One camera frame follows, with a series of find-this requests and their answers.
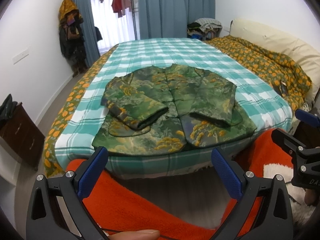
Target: red garment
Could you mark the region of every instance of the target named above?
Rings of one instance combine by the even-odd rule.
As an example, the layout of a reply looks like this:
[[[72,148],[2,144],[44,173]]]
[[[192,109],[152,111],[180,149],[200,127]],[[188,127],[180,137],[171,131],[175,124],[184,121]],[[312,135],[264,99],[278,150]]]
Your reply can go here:
[[[120,13],[122,10],[121,0],[112,0],[111,7],[114,13]]]

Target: wooden dresser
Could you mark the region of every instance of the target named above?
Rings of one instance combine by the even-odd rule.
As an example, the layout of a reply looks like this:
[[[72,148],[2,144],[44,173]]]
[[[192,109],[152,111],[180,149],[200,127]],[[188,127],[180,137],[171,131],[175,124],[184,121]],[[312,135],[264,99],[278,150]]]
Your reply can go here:
[[[0,137],[27,164],[38,170],[44,135],[19,103],[11,119],[0,130]]]

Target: green camouflage jacket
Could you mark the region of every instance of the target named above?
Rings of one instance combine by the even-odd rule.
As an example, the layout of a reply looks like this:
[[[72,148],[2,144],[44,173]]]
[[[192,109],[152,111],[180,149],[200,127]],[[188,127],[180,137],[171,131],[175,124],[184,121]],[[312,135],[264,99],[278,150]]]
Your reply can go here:
[[[235,92],[218,74],[186,65],[115,77],[101,100],[109,114],[92,145],[112,155],[161,155],[249,137],[256,126]]]

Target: hanging clothes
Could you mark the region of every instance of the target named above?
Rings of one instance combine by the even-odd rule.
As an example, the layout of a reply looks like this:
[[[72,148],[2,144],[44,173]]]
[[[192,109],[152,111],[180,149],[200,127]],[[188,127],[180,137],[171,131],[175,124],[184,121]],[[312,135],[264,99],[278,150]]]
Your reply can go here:
[[[118,18],[122,17],[122,2],[121,0],[112,0],[111,4],[114,13],[118,14]]]
[[[127,8],[129,8],[129,11],[131,12],[130,0],[121,0],[121,6],[122,6],[122,15],[125,15],[125,9]]]
[[[101,35],[99,28],[96,26],[94,28],[96,29],[97,41],[102,41],[103,38],[102,38],[102,35]]]

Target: teal plaid blanket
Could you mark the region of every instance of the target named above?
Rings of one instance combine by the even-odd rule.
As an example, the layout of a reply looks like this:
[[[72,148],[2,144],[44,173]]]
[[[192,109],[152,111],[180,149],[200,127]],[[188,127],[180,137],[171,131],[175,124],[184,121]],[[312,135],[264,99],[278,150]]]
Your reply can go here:
[[[235,155],[263,131],[280,127],[289,130],[292,111],[268,84],[226,54],[193,39],[150,39],[119,44],[94,78],[75,113],[55,144],[59,164],[66,168],[71,160],[88,158],[92,141],[108,109],[100,105],[106,85],[115,76],[124,76],[139,68],[173,63],[216,72],[237,85],[236,100],[257,126],[251,138],[222,145]],[[177,152],[162,156],[110,156],[106,168],[123,179],[150,178],[194,172],[211,166],[210,148]]]

